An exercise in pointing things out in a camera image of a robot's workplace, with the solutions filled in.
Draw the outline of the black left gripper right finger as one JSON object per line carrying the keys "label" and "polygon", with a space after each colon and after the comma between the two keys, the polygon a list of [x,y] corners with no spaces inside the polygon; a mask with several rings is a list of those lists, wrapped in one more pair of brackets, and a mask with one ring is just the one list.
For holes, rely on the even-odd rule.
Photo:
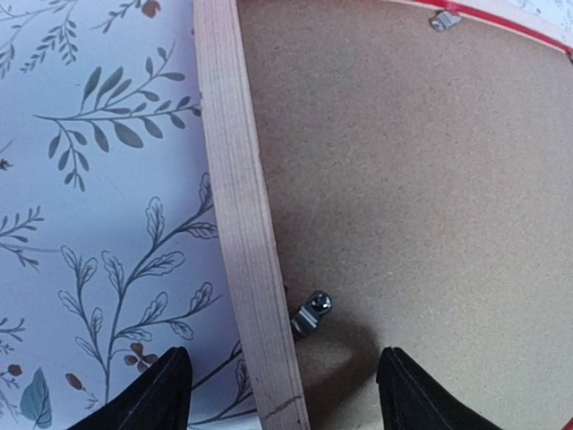
{"label": "black left gripper right finger", "polygon": [[500,430],[457,400],[402,348],[382,350],[376,382],[386,429]]}

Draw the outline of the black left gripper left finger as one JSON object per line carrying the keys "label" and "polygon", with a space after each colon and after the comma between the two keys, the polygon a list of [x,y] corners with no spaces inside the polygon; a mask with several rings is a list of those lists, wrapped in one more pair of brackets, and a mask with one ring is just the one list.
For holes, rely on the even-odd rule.
{"label": "black left gripper left finger", "polygon": [[71,429],[185,429],[191,397],[189,354],[183,347],[170,348],[115,399]]}

